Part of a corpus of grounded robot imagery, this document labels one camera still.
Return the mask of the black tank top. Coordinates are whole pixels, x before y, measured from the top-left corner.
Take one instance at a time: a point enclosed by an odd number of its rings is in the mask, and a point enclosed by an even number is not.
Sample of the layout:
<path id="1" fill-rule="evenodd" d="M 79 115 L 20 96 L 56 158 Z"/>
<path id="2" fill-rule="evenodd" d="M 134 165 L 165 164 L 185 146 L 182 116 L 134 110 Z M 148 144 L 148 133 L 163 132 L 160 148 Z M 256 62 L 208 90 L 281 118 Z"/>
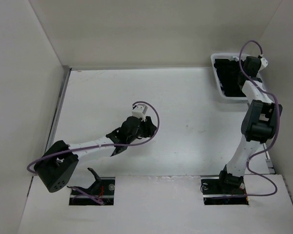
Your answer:
<path id="1" fill-rule="evenodd" d="M 238 85 L 240 67 L 237 61 L 217 58 L 214 68 L 221 84 L 221 90 L 226 97 L 246 97 Z"/>

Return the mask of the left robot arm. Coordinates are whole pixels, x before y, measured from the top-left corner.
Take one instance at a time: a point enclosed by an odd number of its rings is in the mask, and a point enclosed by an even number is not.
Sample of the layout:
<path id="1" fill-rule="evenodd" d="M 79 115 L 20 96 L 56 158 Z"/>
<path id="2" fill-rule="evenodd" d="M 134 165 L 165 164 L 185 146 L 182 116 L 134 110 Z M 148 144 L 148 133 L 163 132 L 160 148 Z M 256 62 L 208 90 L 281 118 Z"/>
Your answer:
<path id="1" fill-rule="evenodd" d="M 47 190 L 54 193 L 68 184 L 82 157 L 116 156 L 137 139 L 153 138 L 157 130 L 150 116 L 145 119 L 130 116 L 119 128 L 98 140 L 80 144 L 68 144 L 63 140 L 55 142 L 35 163 L 34 171 Z"/>

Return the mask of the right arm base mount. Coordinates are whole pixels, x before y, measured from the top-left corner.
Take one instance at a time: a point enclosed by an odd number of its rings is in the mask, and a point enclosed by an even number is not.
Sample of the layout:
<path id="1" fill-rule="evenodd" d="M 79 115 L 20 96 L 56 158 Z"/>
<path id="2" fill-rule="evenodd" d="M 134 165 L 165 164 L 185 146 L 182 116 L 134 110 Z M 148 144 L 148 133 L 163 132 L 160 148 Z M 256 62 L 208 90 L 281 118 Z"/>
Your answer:
<path id="1" fill-rule="evenodd" d="M 200 190 L 205 205 L 249 205 L 245 184 L 220 184 L 218 177 L 202 177 Z"/>

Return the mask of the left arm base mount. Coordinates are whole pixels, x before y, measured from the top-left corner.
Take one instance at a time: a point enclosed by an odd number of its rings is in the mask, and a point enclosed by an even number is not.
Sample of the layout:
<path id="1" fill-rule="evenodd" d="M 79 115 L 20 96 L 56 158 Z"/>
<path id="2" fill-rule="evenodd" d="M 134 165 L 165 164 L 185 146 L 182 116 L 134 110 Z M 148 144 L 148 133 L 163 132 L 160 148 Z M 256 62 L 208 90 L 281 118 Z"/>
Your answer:
<path id="1" fill-rule="evenodd" d="M 100 177 L 92 168 L 88 168 L 94 182 L 87 188 L 68 186 L 71 189 L 70 206 L 113 206 L 115 195 L 115 177 Z"/>

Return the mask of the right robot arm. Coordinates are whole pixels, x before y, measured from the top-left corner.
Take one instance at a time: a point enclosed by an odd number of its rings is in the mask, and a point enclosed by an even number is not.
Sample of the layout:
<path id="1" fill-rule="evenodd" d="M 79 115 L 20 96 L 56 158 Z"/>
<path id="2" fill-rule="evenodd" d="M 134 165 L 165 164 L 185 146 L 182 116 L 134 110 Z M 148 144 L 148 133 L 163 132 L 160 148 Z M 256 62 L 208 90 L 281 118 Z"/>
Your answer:
<path id="1" fill-rule="evenodd" d="M 216 182 L 218 190 L 224 194 L 240 188 L 250 160 L 260 154 L 257 152 L 260 145 L 274 138 L 279 131 L 282 106 L 273 94 L 264 89 L 257 77 L 267 65 L 262 56 L 247 56 L 244 61 L 239 61 L 238 85 L 248 100 L 249 108 L 241 125 L 241 141 Z"/>

